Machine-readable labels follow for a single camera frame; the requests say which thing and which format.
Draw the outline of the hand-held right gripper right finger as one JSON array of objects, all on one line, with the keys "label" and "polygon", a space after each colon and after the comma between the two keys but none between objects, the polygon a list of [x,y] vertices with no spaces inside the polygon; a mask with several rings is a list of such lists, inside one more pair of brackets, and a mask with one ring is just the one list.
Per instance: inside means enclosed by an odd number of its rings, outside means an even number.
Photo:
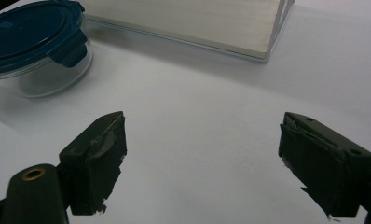
[{"label": "hand-held right gripper right finger", "polygon": [[279,157],[332,217],[371,215],[371,152],[316,119],[286,112]]}]

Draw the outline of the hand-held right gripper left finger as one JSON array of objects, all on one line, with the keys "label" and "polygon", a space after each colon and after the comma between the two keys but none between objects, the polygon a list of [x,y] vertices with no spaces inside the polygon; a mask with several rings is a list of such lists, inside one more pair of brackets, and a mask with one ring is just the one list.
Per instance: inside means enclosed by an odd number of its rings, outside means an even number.
[{"label": "hand-held right gripper left finger", "polygon": [[125,117],[121,111],[93,121],[59,155],[64,204],[76,216],[104,212],[127,155]]}]

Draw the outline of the white framed wooden shelf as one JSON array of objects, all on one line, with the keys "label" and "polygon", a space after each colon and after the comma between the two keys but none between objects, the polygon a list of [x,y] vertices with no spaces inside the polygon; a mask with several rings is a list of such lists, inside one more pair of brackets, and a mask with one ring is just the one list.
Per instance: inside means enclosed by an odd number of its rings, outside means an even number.
[{"label": "white framed wooden shelf", "polygon": [[266,62],[295,0],[78,0],[92,21]]}]

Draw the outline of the round container with blue lid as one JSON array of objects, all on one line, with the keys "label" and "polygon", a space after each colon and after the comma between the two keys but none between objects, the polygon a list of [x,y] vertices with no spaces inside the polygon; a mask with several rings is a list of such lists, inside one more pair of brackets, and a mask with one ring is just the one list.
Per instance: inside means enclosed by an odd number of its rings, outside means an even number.
[{"label": "round container with blue lid", "polygon": [[38,1],[0,14],[0,86],[20,97],[41,98],[74,86],[92,58],[77,1]]}]

